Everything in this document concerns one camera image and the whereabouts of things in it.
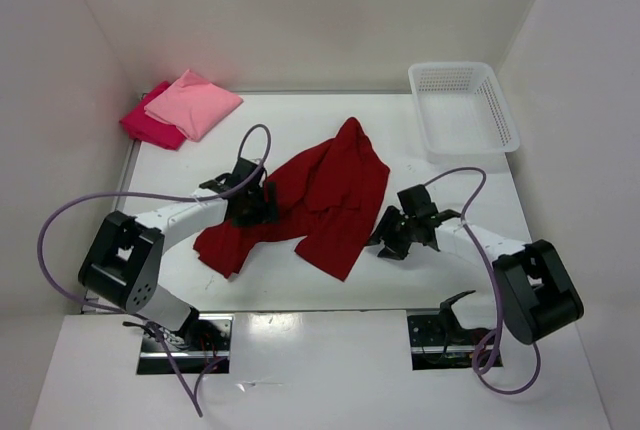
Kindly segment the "dark red t shirt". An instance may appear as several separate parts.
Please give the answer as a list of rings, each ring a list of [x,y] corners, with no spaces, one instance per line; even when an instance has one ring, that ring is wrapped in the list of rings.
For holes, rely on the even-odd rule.
[[[276,185],[277,222],[209,227],[193,249],[202,263],[228,278],[240,272],[255,245],[298,238],[299,257],[344,281],[373,232],[389,174],[351,117],[335,137],[302,151],[268,177]]]

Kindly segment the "light pink t shirt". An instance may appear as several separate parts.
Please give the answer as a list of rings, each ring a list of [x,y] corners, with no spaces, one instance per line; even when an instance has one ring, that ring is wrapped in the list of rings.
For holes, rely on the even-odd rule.
[[[199,142],[242,103],[239,95],[186,70],[144,109],[150,118],[172,125],[188,140]]]

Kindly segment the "magenta t shirt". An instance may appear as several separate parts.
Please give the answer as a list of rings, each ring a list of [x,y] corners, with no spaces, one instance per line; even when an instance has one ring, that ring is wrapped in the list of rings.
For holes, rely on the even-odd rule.
[[[168,81],[162,81],[146,93],[140,102],[120,119],[119,123],[132,140],[177,151],[186,141],[186,137],[175,126],[159,122],[148,116],[145,111],[145,106],[160,96],[169,86]]]

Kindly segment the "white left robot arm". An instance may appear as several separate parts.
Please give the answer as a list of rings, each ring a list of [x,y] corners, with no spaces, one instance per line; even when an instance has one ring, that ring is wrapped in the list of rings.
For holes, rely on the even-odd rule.
[[[196,345],[212,326],[200,319],[198,309],[159,284],[164,253],[208,227],[251,227],[279,218],[275,183],[252,183],[221,198],[218,192],[224,188],[210,180],[184,202],[138,215],[108,214],[79,270],[79,282],[118,309]]]

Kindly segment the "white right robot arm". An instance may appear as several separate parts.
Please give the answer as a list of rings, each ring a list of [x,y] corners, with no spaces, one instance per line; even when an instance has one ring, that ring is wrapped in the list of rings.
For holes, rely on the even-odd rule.
[[[556,248],[546,240],[526,243],[466,222],[454,210],[402,213],[389,206],[367,241],[380,258],[403,260],[412,244],[488,265],[503,322],[520,343],[531,345],[584,316],[584,304]]]

